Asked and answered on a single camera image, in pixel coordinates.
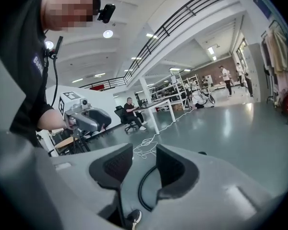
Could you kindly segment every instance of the white desk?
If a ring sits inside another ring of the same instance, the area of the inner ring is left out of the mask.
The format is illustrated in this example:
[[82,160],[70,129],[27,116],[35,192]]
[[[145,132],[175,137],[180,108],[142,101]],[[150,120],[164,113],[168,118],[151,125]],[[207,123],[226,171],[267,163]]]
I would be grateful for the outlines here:
[[151,119],[152,119],[152,121],[153,121],[153,123],[154,123],[155,131],[156,131],[156,134],[157,134],[157,135],[159,135],[160,132],[159,132],[159,129],[158,129],[156,120],[155,120],[155,118],[154,118],[152,109],[153,109],[153,108],[156,108],[156,107],[158,107],[158,106],[161,106],[161,105],[162,105],[162,106],[168,105],[169,111],[170,111],[171,116],[172,116],[172,120],[173,120],[173,122],[176,122],[176,119],[175,119],[175,116],[174,116],[174,112],[173,112],[173,109],[172,109],[172,105],[171,105],[169,99],[164,100],[164,101],[160,101],[160,102],[157,102],[157,103],[150,103],[150,104],[148,104],[146,107],[141,107],[141,108],[138,108],[138,109],[136,109],[136,110],[133,111],[133,115],[136,116],[135,112],[148,110],[149,115],[150,115],[150,117],[151,117]]

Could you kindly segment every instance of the man sitting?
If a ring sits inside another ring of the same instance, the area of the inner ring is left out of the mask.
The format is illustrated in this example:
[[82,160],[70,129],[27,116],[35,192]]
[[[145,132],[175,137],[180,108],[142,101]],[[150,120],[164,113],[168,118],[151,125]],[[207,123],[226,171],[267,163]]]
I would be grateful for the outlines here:
[[133,115],[133,111],[137,108],[138,107],[134,107],[134,105],[132,104],[132,98],[128,97],[127,103],[124,105],[124,109],[127,112],[128,121],[134,121],[140,130],[146,130],[146,128],[142,126],[144,124],[147,124],[147,122],[144,121],[142,114],[136,113],[136,116]]

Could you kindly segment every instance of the tangled cable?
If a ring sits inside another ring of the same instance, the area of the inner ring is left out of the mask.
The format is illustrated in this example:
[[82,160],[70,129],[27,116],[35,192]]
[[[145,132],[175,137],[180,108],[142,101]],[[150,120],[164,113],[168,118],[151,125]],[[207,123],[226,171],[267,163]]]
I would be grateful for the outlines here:
[[[185,116],[186,114],[192,112],[193,110],[194,110],[194,109],[192,109],[192,110],[189,111],[189,112],[184,113],[184,114],[181,115],[180,117],[176,118],[175,121],[177,121],[178,119],[180,119],[182,116]],[[163,130],[166,130],[166,129],[167,129],[168,127],[170,127],[173,123],[174,123],[174,122],[172,122],[170,125],[166,126],[164,129],[160,130],[159,132],[161,132],[161,131],[163,131]],[[136,155],[140,156],[142,159],[146,159],[146,158],[147,158],[147,154],[149,154],[149,153],[151,153],[151,154],[153,154],[154,156],[156,156],[155,147],[156,147],[156,145],[158,144],[158,142],[153,141],[156,135],[157,135],[157,134],[154,134],[153,137],[144,139],[140,145],[138,145],[136,148],[133,149],[133,152],[134,152]],[[146,146],[148,146],[148,145],[150,145],[150,144],[155,144],[150,150],[142,151],[142,150],[140,149],[140,147],[146,147]]]

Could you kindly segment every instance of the black metal railing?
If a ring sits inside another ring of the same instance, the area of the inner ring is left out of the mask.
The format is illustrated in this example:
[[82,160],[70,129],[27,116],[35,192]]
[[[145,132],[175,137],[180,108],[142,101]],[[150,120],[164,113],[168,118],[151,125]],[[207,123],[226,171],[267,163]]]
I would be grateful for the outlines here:
[[107,79],[104,81],[99,81],[95,83],[90,83],[84,86],[81,86],[80,88],[85,88],[85,89],[92,89],[95,87],[97,90],[109,90],[113,89],[118,86],[125,85],[127,82],[125,80],[125,77],[119,77],[119,78],[114,78],[114,79]]
[[135,74],[137,69],[143,62],[152,54],[152,52],[168,38],[179,26],[188,21],[190,18],[196,16],[202,10],[219,2],[221,0],[190,0],[178,9],[171,17],[165,21],[162,26],[154,33],[154,35],[147,41],[144,47],[136,56],[135,60],[130,65],[124,77],[124,82],[127,82]]

